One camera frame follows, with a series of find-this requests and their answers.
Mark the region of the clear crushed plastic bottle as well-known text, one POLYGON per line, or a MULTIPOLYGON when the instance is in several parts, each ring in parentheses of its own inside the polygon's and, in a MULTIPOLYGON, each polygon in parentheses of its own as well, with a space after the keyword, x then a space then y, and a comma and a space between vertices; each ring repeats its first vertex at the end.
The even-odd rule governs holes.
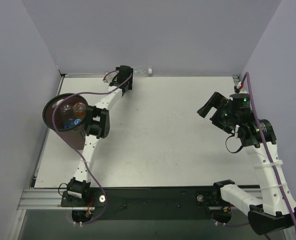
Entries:
POLYGON ((151 76, 151 75, 153 75, 153 71, 152 71, 152 68, 134 69, 134 75, 136 75, 136 76, 151 76))

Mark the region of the orange label plastic bottle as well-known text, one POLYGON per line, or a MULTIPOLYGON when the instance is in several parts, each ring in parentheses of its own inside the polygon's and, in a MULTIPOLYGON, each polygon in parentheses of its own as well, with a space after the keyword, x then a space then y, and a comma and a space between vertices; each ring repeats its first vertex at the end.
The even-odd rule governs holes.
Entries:
POLYGON ((86 105, 83 102, 78 102, 73 105, 73 113, 76 118, 83 119, 86 115, 86 105))

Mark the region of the blue label plastic bottle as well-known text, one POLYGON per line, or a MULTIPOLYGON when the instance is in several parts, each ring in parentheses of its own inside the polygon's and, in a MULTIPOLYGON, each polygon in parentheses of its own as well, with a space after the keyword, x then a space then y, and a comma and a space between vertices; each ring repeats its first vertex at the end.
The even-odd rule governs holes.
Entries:
POLYGON ((82 120, 80 118, 69 118, 64 121, 64 128, 65 129, 70 129, 78 125, 82 120))

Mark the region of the white label clear bottle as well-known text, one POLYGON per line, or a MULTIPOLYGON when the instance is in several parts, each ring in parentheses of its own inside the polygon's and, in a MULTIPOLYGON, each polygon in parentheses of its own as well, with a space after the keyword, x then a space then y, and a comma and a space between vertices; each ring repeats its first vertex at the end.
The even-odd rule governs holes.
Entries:
POLYGON ((60 107, 60 113, 62 116, 62 120, 65 121, 67 119, 73 119, 73 110, 72 106, 69 104, 62 105, 60 107))

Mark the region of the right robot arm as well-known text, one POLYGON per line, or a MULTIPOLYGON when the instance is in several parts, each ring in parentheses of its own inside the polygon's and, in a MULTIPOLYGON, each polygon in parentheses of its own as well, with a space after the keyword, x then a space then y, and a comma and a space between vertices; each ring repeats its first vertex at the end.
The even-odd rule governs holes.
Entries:
POLYGON ((229 98, 214 92, 197 113, 210 118, 213 125, 241 142, 255 170, 261 199, 253 197, 231 180, 214 183, 219 200, 232 204, 243 212, 257 235, 290 228, 296 224, 296 202, 287 186, 282 171, 282 160, 277 153, 276 136, 272 124, 255 119, 247 93, 235 93, 229 98))

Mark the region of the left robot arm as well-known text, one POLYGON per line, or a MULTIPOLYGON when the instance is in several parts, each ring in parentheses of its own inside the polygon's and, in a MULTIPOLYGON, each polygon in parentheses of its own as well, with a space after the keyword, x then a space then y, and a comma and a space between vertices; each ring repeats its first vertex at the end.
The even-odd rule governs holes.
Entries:
POLYGON ((76 202, 80 206, 89 206, 95 199, 91 191, 91 181, 94 181, 101 190, 99 202, 104 203, 106 194, 90 170, 93 164, 93 155, 100 140, 106 138, 110 131, 110 110, 122 96, 133 87, 133 68, 121 65, 116 68, 117 73, 109 83, 106 92, 92 93, 103 97, 94 105, 85 109, 84 131, 85 143, 82 152, 76 150, 80 156, 80 163, 74 176, 67 184, 62 200, 76 202))

